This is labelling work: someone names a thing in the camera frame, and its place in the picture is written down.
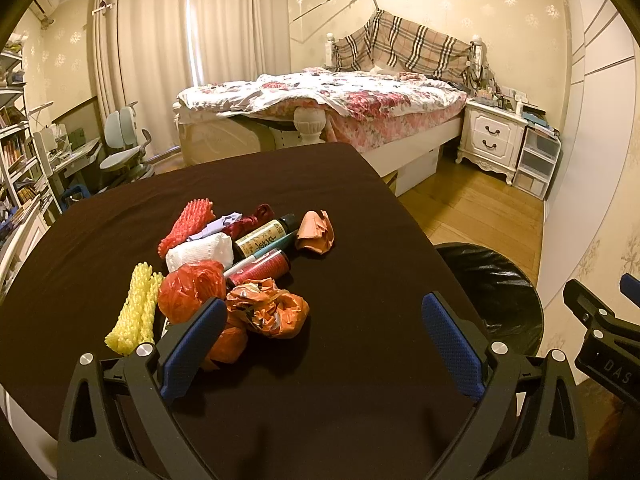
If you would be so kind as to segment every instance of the white nightstand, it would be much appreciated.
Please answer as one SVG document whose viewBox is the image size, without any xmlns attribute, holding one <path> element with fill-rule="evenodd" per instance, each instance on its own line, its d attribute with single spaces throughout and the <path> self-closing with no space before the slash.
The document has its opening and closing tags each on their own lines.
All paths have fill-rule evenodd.
<svg viewBox="0 0 640 480">
<path fill-rule="evenodd" d="M 456 163 L 466 157 L 485 171 L 504 173 L 510 186 L 527 124 L 511 112 L 469 101 Z"/>
</svg>

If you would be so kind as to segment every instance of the plaid scarf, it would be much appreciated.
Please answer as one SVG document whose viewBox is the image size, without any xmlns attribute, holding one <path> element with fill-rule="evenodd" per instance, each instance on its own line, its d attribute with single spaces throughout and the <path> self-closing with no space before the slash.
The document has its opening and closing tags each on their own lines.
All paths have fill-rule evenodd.
<svg viewBox="0 0 640 480">
<path fill-rule="evenodd" d="M 452 36 L 377 10 L 367 24 L 334 46 L 340 71 L 371 70 L 380 60 L 391 68 L 463 83 L 471 46 Z"/>
</svg>

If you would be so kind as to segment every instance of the black bottle cap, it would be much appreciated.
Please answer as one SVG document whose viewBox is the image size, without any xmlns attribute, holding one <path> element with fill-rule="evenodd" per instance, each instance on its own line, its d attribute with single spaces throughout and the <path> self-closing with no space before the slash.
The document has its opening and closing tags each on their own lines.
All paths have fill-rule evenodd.
<svg viewBox="0 0 640 480">
<path fill-rule="evenodd" d="M 298 220 L 298 217 L 293 213 L 284 215 L 282 218 L 279 218 L 279 221 L 285 225 L 287 233 L 292 233 L 296 229 L 300 228 L 300 220 Z"/>
</svg>

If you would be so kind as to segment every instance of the screw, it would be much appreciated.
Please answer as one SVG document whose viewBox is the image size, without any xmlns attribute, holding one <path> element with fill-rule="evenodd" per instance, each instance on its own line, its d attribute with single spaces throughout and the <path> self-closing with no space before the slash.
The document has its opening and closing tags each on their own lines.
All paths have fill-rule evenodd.
<svg viewBox="0 0 640 480">
<path fill-rule="evenodd" d="M 146 357 L 153 351 L 154 347 L 149 343 L 142 343 L 142 345 L 136 348 L 136 354 L 138 354 L 140 357 Z"/>
<path fill-rule="evenodd" d="M 491 343 L 491 350 L 499 355 L 505 355 L 509 349 L 504 343 L 500 341 L 494 341 L 493 343 Z"/>
<path fill-rule="evenodd" d="M 91 362 L 94 360 L 94 356 L 93 354 L 89 354 L 89 352 L 87 352 L 86 354 L 82 354 L 80 356 L 80 364 L 82 366 L 86 366 L 88 364 L 91 364 Z"/>
<path fill-rule="evenodd" d="M 564 352 L 562 352 L 561 350 L 553 350 L 551 352 L 551 357 L 556 361 L 558 361 L 559 363 L 561 363 L 565 359 Z"/>
</svg>

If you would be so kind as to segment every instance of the brown tablecloth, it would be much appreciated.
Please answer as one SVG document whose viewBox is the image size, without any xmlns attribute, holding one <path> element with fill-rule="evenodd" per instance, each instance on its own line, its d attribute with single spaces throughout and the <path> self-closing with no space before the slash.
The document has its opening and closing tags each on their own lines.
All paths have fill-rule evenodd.
<svg viewBox="0 0 640 480">
<path fill-rule="evenodd" d="M 220 160 L 72 206 L 0 306 L 0 384 L 56 437 L 79 356 L 115 356 L 104 337 L 135 265 L 166 273 L 156 247 L 195 198 L 213 200 L 218 214 L 263 202 L 278 216 L 324 209 L 336 235 L 331 252 L 300 254 L 279 281 L 310 305 L 302 333 L 252 336 L 235 365 L 199 372 L 172 406 L 204 460 L 222 480 L 423 478 L 471 403 L 422 326 L 422 297 L 439 290 L 460 316 L 480 320 L 416 222 L 346 144 Z"/>
</svg>

